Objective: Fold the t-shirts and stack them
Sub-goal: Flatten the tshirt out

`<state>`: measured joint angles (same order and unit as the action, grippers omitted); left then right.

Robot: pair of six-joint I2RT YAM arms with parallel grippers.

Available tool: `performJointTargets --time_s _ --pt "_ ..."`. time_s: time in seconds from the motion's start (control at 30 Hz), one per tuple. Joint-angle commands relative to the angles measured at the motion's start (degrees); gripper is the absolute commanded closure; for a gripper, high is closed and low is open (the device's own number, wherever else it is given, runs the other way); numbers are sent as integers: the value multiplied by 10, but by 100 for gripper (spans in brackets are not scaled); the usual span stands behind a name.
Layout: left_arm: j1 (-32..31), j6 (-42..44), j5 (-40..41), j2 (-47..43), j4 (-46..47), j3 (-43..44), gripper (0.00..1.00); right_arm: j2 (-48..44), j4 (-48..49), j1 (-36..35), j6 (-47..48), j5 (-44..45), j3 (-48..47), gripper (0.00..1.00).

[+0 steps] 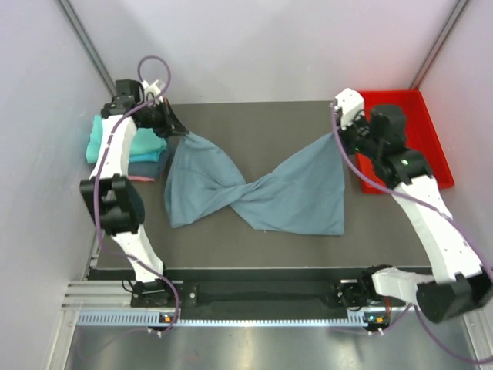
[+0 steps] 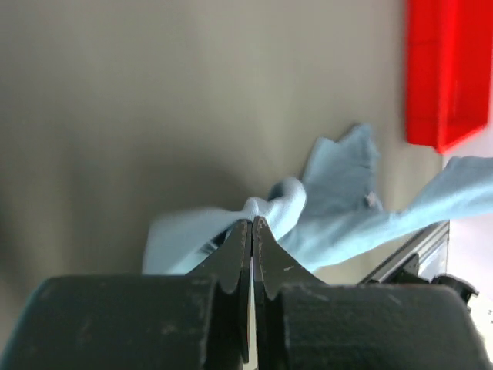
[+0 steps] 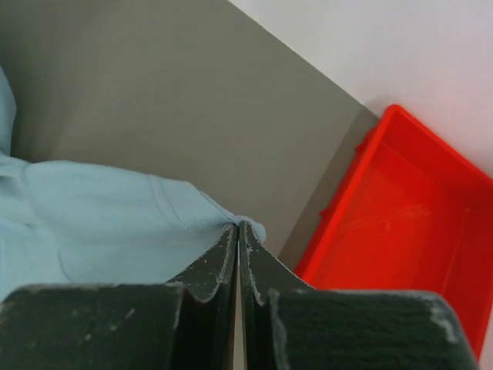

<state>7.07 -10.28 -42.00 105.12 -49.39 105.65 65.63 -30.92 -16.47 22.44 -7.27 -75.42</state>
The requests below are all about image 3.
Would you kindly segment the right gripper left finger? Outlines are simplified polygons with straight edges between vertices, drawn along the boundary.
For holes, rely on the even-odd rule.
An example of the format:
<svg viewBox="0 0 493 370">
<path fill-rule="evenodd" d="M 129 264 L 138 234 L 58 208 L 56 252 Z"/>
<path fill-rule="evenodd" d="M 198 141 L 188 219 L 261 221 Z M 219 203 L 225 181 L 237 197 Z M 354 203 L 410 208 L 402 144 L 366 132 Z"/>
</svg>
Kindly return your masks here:
<svg viewBox="0 0 493 370">
<path fill-rule="evenodd" d="M 3 369 L 230 369 L 236 226 L 163 284 L 35 284 L 1 304 Z"/>
</svg>

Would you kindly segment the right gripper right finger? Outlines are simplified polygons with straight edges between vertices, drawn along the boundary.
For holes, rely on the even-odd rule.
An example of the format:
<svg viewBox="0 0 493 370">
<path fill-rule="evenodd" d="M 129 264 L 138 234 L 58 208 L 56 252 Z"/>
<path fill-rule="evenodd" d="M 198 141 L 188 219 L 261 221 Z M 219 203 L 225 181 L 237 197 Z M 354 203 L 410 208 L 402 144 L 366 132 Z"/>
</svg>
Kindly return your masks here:
<svg viewBox="0 0 493 370">
<path fill-rule="evenodd" d="M 450 305 L 429 291 L 329 290 L 299 279 L 242 222 L 248 369 L 476 369 Z"/>
</svg>

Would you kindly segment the grey-blue t shirt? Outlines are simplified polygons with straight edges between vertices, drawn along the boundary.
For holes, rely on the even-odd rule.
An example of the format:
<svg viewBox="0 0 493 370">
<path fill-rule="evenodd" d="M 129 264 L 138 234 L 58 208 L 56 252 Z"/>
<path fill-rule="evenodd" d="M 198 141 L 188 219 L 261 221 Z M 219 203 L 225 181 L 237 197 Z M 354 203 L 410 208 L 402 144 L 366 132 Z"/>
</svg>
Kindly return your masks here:
<svg viewBox="0 0 493 370">
<path fill-rule="evenodd" d="M 1 295 L 31 284 L 158 284 L 243 221 L 191 183 L 11 154 L 15 97 L 1 79 Z"/>
</svg>

